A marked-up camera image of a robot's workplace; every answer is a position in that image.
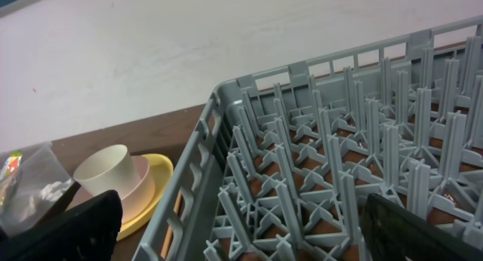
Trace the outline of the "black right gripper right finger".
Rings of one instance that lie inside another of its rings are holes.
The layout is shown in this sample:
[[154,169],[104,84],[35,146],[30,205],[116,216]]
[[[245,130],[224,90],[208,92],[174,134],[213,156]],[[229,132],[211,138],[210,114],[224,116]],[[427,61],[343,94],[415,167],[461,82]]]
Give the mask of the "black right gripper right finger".
[[374,260],[482,260],[482,251],[371,193],[361,233]]

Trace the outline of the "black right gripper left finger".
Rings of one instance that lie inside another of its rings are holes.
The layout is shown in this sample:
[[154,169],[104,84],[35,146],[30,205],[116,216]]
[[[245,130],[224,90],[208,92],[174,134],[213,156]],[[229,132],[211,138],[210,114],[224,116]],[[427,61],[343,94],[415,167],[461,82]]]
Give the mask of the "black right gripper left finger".
[[1,261],[110,260],[122,225],[122,203],[108,190],[1,242]]

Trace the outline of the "yellow snack wrapper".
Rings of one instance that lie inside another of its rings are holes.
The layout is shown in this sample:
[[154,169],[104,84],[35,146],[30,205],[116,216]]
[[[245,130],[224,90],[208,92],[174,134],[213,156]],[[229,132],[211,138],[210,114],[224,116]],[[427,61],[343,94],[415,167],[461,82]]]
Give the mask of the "yellow snack wrapper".
[[1,206],[5,206],[17,186],[17,176],[23,158],[21,151],[12,152],[1,169]]

